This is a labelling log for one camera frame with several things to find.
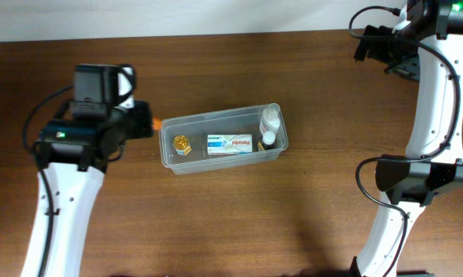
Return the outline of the orange tablet tube white cap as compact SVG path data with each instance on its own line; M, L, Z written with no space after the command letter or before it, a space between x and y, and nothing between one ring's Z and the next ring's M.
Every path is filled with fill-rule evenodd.
M152 127L155 131L158 131L162 127L162 121L158 118L153 118L152 119Z

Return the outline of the small gold lid balm jar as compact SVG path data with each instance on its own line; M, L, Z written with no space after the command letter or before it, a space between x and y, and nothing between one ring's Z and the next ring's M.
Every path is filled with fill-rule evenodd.
M178 155L187 155L192 150L188 137L184 135L175 136L172 145Z

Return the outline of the white blue medicine box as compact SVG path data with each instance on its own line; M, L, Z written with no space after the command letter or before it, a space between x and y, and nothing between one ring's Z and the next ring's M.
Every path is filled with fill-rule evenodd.
M252 153L252 136L244 135L208 135L209 155L238 155Z

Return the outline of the clear plastic container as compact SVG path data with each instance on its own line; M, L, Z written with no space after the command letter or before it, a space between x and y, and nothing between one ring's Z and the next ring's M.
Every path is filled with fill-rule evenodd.
M171 169L176 175L184 175L275 160L288 147L288 136L281 108L279 112L281 126L276 134L275 148L262 152L258 150L258 141L262 137L259 128L261 116L269 105L234 108L163 120L159 131L163 166ZM208 135L244 134L252 136L252 153L208 154ZM173 140L177 135L188 137L192 150L187 155L178 155L173 148Z

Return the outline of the dark bottle white cap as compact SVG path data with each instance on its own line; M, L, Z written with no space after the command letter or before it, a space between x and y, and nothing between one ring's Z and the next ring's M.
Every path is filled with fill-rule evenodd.
M258 141L258 150L260 152L275 148L276 135L272 131L267 131Z

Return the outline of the white spray bottle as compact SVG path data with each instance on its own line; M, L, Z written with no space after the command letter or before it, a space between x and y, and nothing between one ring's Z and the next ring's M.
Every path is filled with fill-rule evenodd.
M266 132L273 132L275 135L277 134L281 126L279 112L280 107L275 103L270 104L263 110L259 125L261 134L264 135Z

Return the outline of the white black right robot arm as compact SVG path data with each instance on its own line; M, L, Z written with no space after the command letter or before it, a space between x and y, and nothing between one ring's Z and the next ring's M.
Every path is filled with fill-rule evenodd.
M418 82L411 137L403 156L373 158L378 211L353 276L394 276L409 232L438 195L463 186L463 0L414 0L393 8L392 27L357 34L355 59L373 58Z

